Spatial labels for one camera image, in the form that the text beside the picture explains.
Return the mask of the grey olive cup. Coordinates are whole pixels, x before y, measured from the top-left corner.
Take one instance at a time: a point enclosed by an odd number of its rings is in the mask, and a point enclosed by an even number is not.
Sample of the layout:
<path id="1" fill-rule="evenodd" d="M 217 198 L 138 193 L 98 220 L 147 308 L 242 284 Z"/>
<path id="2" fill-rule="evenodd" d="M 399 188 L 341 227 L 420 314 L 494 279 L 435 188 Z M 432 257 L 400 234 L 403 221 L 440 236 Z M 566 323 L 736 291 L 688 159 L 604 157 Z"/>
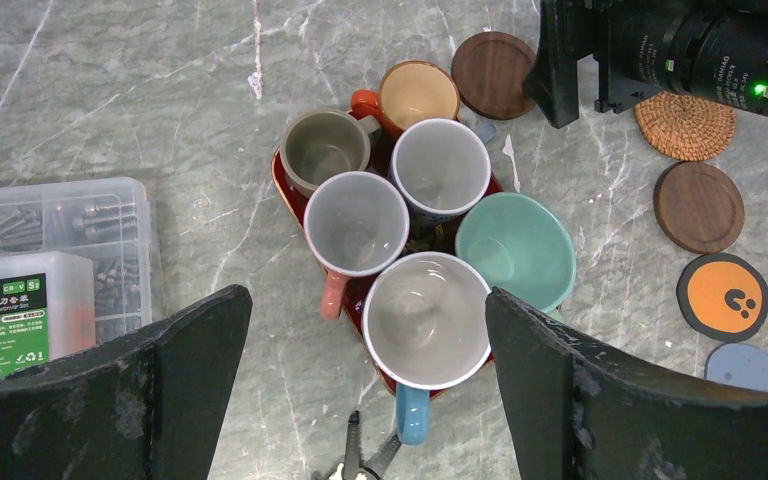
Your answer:
<path id="1" fill-rule="evenodd" d="M 279 153 L 290 184 L 308 198 L 326 180 L 363 171 L 382 133 L 373 115 L 359 119 L 336 109 L 319 109 L 296 118 L 286 129 Z"/>

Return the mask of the orange black rubber coaster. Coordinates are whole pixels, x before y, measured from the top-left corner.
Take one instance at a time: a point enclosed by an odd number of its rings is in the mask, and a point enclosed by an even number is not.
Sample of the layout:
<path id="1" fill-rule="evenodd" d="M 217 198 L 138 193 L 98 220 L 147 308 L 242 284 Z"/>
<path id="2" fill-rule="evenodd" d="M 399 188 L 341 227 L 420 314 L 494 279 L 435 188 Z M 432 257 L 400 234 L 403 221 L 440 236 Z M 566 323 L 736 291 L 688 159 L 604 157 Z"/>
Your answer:
<path id="1" fill-rule="evenodd" d="M 680 311 L 690 327 L 723 343 L 753 337 L 768 315 L 768 285 L 743 258 L 702 255 L 683 269 L 676 286 Z"/>

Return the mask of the green labelled screwdriver box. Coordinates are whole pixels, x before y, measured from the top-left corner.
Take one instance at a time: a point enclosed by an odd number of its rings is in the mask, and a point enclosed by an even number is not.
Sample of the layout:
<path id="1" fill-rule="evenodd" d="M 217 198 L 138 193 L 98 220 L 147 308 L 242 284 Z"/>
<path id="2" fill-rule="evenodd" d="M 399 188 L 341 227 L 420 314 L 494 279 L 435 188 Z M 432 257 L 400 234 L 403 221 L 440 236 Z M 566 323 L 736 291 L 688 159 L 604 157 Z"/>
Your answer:
<path id="1" fill-rule="evenodd" d="M 0 379 L 96 343 L 90 259 L 55 251 L 0 256 Z"/>

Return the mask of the dark blue white mug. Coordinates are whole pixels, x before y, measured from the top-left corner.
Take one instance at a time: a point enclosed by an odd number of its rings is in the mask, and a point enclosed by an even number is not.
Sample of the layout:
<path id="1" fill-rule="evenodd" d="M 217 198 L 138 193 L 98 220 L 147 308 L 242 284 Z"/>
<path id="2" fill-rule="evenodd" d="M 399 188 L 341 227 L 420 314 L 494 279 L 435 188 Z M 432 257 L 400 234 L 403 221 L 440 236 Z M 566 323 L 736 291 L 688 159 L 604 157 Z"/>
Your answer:
<path id="1" fill-rule="evenodd" d="M 489 154 L 466 125 L 428 119 L 408 128 L 391 155 L 388 178 L 418 227 L 442 224 L 475 206 L 491 180 Z"/>

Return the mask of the woven rattan coaster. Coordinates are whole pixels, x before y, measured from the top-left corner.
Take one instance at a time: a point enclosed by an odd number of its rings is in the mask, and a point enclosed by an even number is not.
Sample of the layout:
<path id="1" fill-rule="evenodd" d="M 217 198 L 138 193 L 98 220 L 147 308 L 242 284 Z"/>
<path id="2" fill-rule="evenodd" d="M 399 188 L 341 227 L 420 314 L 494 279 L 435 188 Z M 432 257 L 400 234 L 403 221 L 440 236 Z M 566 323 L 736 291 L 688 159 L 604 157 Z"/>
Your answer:
<path id="1" fill-rule="evenodd" d="M 737 124 L 733 107 L 668 91 L 636 105 L 634 115 L 644 139 L 655 150 L 689 162 L 710 160 L 724 152 Z"/>

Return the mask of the teal green cup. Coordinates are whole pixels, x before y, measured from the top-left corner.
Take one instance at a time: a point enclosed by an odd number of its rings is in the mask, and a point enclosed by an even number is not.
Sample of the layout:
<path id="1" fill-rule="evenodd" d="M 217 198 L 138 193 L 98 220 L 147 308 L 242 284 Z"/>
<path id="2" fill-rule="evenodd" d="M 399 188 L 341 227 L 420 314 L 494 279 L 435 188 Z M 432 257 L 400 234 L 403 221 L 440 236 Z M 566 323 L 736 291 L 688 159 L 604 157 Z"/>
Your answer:
<path id="1" fill-rule="evenodd" d="M 490 286 L 544 313 L 567 299 L 576 279 L 569 232 L 544 205 L 522 193 L 482 198 L 457 228 L 455 251 Z"/>

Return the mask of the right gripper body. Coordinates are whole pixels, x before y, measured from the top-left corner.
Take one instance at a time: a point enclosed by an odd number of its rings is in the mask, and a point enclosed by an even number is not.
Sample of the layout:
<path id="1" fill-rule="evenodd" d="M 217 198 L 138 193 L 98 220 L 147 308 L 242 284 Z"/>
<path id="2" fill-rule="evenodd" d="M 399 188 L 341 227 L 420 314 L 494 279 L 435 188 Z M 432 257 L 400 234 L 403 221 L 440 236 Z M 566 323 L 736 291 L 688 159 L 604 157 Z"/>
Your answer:
<path id="1" fill-rule="evenodd" d="M 615 1 L 542 0 L 536 59 L 523 81 L 548 123 L 560 129 L 579 118 L 578 61 L 608 34 Z"/>

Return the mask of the blue rubber coaster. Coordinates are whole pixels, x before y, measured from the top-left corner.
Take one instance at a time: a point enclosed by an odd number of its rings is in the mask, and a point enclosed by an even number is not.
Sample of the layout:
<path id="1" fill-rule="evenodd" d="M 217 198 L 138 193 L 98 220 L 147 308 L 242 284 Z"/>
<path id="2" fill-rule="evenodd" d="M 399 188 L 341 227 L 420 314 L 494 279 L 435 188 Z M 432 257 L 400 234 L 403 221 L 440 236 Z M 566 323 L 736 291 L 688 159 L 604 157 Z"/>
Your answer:
<path id="1" fill-rule="evenodd" d="M 722 344 L 707 357 L 705 379 L 768 392 L 768 353 L 749 344 Z"/>

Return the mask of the orange red cup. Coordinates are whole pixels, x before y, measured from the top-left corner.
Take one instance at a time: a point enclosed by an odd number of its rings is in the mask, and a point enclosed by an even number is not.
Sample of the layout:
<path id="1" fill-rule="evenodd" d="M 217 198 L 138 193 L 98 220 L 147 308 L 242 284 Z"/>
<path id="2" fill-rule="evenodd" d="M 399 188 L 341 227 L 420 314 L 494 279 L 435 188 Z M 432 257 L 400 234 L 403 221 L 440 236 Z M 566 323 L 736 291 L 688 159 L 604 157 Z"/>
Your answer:
<path id="1" fill-rule="evenodd" d="M 350 106 L 360 118 L 374 116 L 384 132 L 397 139 L 423 120 L 456 120 L 461 102 L 457 86 L 448 73 L 435 64 L 410 60 L 391 67 L 377 91 L 355 91 Z"/>

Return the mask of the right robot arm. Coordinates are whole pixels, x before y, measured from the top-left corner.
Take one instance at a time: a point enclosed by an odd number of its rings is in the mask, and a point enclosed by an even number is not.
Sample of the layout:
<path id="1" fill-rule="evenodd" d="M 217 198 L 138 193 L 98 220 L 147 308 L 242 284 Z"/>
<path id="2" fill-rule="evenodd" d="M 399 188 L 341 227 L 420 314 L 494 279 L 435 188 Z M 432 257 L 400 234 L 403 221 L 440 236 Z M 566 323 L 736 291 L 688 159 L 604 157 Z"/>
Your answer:
<path id="1" fill-rule="evenodd" d="M 599 64 L 600 113 L 662 91 L 768 117 L 768 1 L 544 1 L 523 91 L 555 128 L 579 117 L 578 62 Z"/>

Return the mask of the dark wood coaster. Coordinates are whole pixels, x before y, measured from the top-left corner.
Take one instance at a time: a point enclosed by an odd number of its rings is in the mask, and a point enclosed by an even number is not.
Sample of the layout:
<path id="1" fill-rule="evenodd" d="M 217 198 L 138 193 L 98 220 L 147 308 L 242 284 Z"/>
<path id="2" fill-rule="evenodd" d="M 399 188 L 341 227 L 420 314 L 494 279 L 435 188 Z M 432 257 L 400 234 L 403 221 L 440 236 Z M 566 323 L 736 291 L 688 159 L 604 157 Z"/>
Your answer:
<path id="1" fill-rule="evenodd" d="M 713 254 L 730 247 L 745 224 L 735 183 L 720 169 L 696 162 L 676 163 L 656 182 L 653 205 L 664 234 L 681 248 Z"/>
<path id="2" fill-rule="evenodd" d="M 474 112 L 490 119 L 511 120 L 535 107 L 523 88 L 535 60 L 534 50 L 518 37 L 482 32 L 458 47 L 451 76 L 463 103 Z"/>

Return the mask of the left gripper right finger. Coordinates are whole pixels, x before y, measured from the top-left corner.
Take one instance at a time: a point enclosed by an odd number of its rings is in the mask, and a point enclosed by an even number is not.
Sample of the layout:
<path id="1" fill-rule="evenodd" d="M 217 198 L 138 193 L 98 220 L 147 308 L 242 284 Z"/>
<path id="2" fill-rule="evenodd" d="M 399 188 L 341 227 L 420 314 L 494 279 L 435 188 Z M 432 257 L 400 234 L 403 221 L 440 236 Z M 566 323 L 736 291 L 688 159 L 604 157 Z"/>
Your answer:
<path id="1" fill-rule="evenodd" d="M 486 300 L 491 352 L 524 479 L 768 479 L 768 392 L 682 374 Z"/>

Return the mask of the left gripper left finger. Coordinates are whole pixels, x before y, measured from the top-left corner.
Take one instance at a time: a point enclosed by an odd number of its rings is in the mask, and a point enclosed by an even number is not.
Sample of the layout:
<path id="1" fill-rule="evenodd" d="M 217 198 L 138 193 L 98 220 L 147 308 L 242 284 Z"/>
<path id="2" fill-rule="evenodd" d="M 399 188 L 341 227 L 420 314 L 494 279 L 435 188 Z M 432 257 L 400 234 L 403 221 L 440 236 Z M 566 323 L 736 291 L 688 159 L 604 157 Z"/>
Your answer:
<path id="1" fill-rule="evenodd" d="M 204 479 L 253 301 L 230 285 L 0 380 L 0 479 Z"/>

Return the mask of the clear plastic screw box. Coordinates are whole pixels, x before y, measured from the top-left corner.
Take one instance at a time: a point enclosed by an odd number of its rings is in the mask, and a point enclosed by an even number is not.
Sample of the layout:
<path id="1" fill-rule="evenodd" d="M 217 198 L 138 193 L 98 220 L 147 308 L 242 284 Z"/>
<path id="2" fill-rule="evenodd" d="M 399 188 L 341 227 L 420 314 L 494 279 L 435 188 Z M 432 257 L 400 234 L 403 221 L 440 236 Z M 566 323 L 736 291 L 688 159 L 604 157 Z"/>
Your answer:
<path id="1" fill-rule="evenodd" d="M 161 318 L 154 204 L 130 177 L 0 188 L 0 256 L 61 251 L 93 262 L 97 338 Z"/>

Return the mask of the black handled pliers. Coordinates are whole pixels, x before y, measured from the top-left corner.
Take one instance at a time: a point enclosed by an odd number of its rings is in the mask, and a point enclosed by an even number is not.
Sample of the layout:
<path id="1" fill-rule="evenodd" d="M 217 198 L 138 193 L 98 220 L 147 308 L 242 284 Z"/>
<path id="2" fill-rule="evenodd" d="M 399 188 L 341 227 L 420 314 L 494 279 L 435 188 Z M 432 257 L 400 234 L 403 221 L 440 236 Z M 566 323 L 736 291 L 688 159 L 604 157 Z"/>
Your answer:
<path id="1" fill-rule="evenodd" d="M 381 480 L 398 453 L 402 442 L 394 430 L 369 459 L 363 459 L 360 411 L 351 412 L 347 422 L 347 434 L 343 457 L 326 473 L 314 472 L 312 479 Z"/>

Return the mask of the red tray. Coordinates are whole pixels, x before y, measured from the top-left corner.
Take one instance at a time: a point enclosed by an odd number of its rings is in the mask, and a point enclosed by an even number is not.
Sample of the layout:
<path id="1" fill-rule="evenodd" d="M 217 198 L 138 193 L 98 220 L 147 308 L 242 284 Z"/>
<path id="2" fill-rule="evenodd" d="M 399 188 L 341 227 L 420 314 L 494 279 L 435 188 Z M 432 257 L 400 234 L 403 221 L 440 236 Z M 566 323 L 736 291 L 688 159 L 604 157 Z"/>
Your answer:
<path id="1" fill-rule="evenodd" d="M 369 164 L 369 170 L 372 173 L 379 176 L 387 173 L 395 143 L 395 139 L 384 134 L 383 138 L 372 147 Z M 290 184 L 289 175 L 285 172 L 281 162 L 280 149 L 276 149 L 273 154 L 271 172 L 276 189 L 280 192 L 288 210 L 295 218 L 299 229 L 304 232 L 303 217 L 308 198 Z M 408 243 L 402 255 L 405 256 L 424 251 L 439 251 L 454 255 L 456 233 L 464 217 L 465 215 L 461 215 L 434 227 L 417 231 L 411 230 Z M 365 347 L 362 327 L 364 301 L 376 278 L 377 274 L 350 279 L 346 284 L 341 302 L 342 311 L 353 325 L 363 347 Z"/>

